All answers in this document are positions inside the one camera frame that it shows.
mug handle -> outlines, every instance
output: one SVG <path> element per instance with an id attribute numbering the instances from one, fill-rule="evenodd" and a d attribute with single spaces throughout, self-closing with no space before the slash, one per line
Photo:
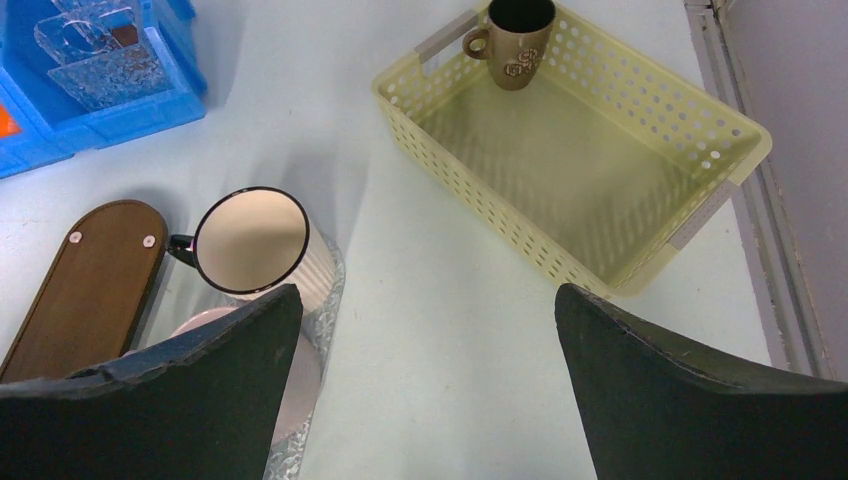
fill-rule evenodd
<path id="1" fill-rule="evenodd" d="M 485 28 L 481 28 L 478 30 L 472 30 L 462 39 L 462 50 L 466 55 L 475 59 L 475 60 L 486 60 L 489 58 L 489 41 L 491 36 L 489 35 L 489 30 Z M 471 43 L 475 40 L 483 40 L 485 45 L 480 50 L 474 50 L 471 48 Z"/>
<path id="2" fill-rule="evenodd" d="M 171 235 L 167 250 L 172 257 L 189 267 L 197 268 L 194 262 L 194 237 L 191 235 Z"/>

white mug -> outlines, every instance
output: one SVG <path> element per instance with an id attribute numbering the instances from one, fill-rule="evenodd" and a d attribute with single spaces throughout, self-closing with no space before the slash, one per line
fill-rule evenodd
<path id="1" fill-rule="evenodd" d="M 335 275 L 333 256 L 306 210 L 271 187 L 249 187 L 222 198 L 200 220 L 194 237 L 171 236 L 168 253 L 240 300 L 293 283 L 304 313 L 323 304 Z"/>

yellow plastic basket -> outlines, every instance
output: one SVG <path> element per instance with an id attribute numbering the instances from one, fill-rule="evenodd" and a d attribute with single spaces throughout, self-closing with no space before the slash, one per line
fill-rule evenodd
<path id="1" fill-rule="evenodd" d="M 771 149 L 768 132 L 558 7 L 542 67 L 499 89 L 463 54 L 470 10 L 373 83 L 395 142 L 556 283 L 641 291 Z"/>

white table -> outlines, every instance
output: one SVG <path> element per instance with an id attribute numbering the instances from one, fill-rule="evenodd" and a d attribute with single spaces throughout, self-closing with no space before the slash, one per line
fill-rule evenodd
<path id="1" fill-rule="evenodd" d="M 206 119 L 0 180 L 0 352 L 92 208 L 138 198 L 188 233 L 224 194 L 273 185 L 303 200 L 348 269 L 301 478 L 593 477 L 555 286 L 392 144 L 369 90 L 474 2 L 241 3 L 196 0 Z M 701 83 L 681 0 L 563 4 Z M 215 294 L 172 259 L 163 270 L 142 345 Z M 619 303 L 769 362 L 730 204 L 647 292 Z"/>

